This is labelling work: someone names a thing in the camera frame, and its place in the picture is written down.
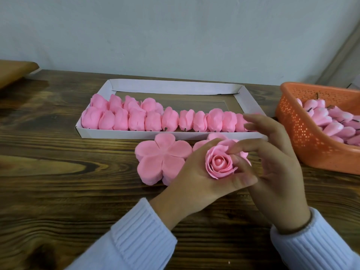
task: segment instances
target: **human hand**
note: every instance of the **human hand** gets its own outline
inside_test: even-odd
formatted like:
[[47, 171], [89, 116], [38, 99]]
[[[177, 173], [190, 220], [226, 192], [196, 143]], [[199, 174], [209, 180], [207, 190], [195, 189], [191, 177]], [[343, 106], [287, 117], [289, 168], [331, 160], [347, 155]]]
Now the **human hand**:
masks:
[[304, 190], [302, 170], [283, 125], [270, 117], [245, 114], [245, 128], [268, 136], [263, 139], [241, 140], [228, 150], [257, 152], [263, 175], [248, 188], [257, 208], [282, 234], [301, 230], [311, 219]]
[[209, 141], [186, 160], [178, 176], [161, 194], [150, 201], [150, 205], [170, 230], [186, 216], [204, 209], [216, 199], [257, 182], [246, 161], [235, 160], [238, 169], [233, 175], [213, 179], [205, 169], [207, 151], [221, 139]]

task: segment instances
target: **light blue sweater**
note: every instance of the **light blue sweater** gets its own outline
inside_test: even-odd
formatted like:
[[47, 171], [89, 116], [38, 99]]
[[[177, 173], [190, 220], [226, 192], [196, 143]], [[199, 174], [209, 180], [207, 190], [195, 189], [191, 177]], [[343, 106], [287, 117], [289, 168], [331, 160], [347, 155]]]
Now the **light blue sweater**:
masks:
[[[311, 211], [311, 223], [298, 233], [280, 235], [275, 227], [270, 231], [272, 243], [289, 269], [360, 269], [360, 257], [316, 209]], [[163, 269], [176, 243], [174, 235], [143, 198], [66, 269]]]

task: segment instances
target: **person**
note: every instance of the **person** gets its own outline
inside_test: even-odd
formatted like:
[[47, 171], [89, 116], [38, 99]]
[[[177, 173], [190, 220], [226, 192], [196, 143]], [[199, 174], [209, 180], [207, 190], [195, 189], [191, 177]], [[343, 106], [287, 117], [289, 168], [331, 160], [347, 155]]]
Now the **person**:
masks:
[[[229, 148], [240, 172], [219, 180], [209, 177], [205, 155], [220, 139], [206, 143], [189, 156], [170, 186], [150, 202], [142, 198], [67, 270], [163, 269], [177, 243], [170, 231], [183, 218], [246, 187], [273, 224], [272, 243], [289, 269], [360, 269], [360, 257], [308, 206], [301, 167], [284, 127], [258, 114], [244, 118], [246, 129], [267, 135], [268, 141], [241, 140]], [[234, 155], [240, 151], [259, 155], [261, 177]]]

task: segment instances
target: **orange plastic basket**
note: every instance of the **orange plastic basket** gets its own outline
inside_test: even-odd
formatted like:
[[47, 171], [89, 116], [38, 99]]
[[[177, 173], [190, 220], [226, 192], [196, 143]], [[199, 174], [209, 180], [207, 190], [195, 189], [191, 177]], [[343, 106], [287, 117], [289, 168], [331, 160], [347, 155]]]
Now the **orange plastic basket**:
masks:
[[276, 109], [298, 158], [305, 164], [331, 171], [360, 175], [360, 147], [342, 144], [325, 135], [296, 101], [325, 99], [326, 106], [337, 105], [354, 115], [360, 114], [360, 91], [297, 82], [281, 84], [283, 95]]

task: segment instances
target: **wooden table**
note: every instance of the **wooden table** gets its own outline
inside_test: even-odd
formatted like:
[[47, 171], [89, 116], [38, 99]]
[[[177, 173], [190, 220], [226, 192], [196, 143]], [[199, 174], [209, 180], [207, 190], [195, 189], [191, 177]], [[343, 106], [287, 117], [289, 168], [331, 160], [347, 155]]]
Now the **wooden table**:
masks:
[[[108, 74], [42, 70], [0, 91], [0, 269], [63, 269], [141, 197], [136, 140], [81, 139], [74, 129]], [[248, 85], [266, 113], [277, 86]], [[259, 159], [250, 156], [260, 169]], [[303, 166], [309, 204], [360, 251], [360, 177]], [[182, 221], [167, 269], [285, 269], [269, 226], [241, 190]]]

